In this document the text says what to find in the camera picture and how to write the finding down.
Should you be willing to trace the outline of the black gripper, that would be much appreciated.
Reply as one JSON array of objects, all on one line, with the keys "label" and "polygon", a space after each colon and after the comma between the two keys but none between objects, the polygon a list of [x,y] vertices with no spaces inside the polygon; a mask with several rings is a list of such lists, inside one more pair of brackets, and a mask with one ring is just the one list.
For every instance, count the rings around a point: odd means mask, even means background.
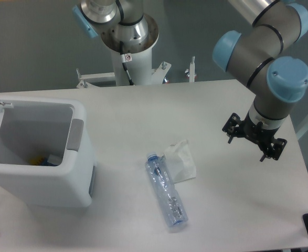
[{"label": "black gripper", "polygon": [[261,122],[254,124],[249,115],[246,115],[242,123],[240,117],[236,113],[232,113],[222,128],[222,131],[229,138],[228,143],[231,143],[234,138],[241,138],[242,130],[245,138],[257,144],[262,151],[263,155],[260,162],[263,162],[265,159],[274,159],[277,161],[287,144],[286,139],[274,138],[274,130],[263,129]]}]

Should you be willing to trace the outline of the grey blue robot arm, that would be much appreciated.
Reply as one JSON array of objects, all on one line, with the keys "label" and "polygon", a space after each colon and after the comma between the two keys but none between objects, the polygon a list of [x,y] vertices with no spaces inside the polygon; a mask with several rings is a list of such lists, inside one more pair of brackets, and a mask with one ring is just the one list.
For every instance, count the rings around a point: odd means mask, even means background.
[{"label": "grey blue robot arm", "polygon": [[[230,139],[256,144],[264,159],[277,160],[287,141],[275,138],[275,133],[308,87],[308,66],[281,53],[308,31],[308,11],[282,1],[231,1],[231,5],[253,30],[248,36],[226,32],[215,44],[212,58],[255,99],[246,117],[233,113],[223,131]],[[142,1],[80,1],[72,12],[89,37],[100,37],[108,47],[118,86],[163,82],[152,69],[158,26],[144,12]]]}]

